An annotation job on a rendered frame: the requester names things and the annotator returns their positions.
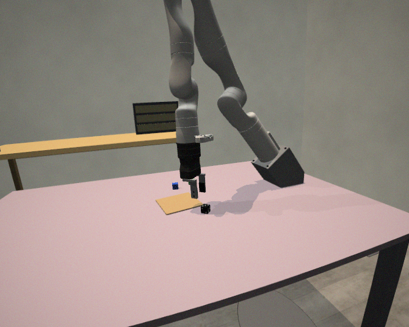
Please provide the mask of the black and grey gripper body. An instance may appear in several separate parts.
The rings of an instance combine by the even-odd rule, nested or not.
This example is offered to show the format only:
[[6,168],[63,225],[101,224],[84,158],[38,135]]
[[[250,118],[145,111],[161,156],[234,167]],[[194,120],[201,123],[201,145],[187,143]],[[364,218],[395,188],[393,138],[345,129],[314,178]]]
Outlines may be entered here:
[[201,174],[199,162],[201,156],[200,143],[213,140],[214,136],[212,134],[200,135],[198,126],[176,127],[176,144],[181,179],[193,179]]

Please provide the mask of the tan flat mat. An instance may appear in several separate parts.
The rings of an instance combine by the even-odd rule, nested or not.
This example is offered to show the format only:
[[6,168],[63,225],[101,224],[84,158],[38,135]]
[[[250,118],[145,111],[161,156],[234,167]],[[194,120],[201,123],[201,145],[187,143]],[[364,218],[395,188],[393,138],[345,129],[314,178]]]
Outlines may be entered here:
[[199,200],[191,198],[191,194],[189,192],[156,199],[156,202],[166,215],[193,209],[203,205],[203,203],[201,203]]

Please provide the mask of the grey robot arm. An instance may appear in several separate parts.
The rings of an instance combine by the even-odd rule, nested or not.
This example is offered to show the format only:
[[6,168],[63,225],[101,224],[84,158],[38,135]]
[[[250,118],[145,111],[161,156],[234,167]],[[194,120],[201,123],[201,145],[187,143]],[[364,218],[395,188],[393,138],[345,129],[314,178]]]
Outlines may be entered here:
[[[198,51],[224,86],[217,106],[229,123],[236,128],[260,162],[274,159],[280,150],[255,113],[242,109],[247,94],[236,72],[211,0],[191,0],[194,8],[194,38],[183,10],[182,0],[164,0],[170,33],[171,65],[169,87],[178,98],[175,111],[176,127],[198,126],[198,85],[191,77],[194,64],[194,40]],[[242,108],[241,108],[242,107]]]

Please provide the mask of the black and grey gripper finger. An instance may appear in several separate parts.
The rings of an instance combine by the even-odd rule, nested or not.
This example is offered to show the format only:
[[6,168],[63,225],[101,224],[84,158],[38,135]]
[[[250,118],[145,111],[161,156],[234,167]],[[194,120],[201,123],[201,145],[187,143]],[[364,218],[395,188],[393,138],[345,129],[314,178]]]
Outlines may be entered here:
[[206,192],[206,184],[205,184],[205,173],[201,173],[198,175],[199,177],[199,191],[200,192]]
[[185,182],[190,182],[191,198],[198,199],[198,188],[196,179],[183,179]]

